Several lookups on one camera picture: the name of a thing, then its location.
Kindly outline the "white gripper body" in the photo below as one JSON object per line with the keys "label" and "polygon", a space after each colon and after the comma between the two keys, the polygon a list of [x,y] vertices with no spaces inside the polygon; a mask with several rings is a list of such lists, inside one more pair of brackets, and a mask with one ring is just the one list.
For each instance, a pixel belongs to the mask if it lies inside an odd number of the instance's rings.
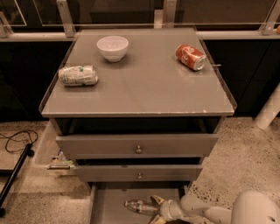
{"label": "white gripper body", "polygon": [[166,221],[175,221],[181,217],[179,203],[175,200],[165,200],[160,206],[160,214]]}

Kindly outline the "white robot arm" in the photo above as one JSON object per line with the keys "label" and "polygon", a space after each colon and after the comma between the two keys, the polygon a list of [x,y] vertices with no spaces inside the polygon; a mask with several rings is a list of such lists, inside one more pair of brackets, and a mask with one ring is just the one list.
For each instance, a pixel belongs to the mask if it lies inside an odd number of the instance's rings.
{"label": "white robot arm", "polygon": [[213,224],[280,224],[280,208],[266,195],[257,191],[242,192],[232,209],[211,206],[194,195],[184,195],[180,201],[153,196],[159,204],[157,215],[149,224],[165,224],[182,220],[196,222],[200,217]]}

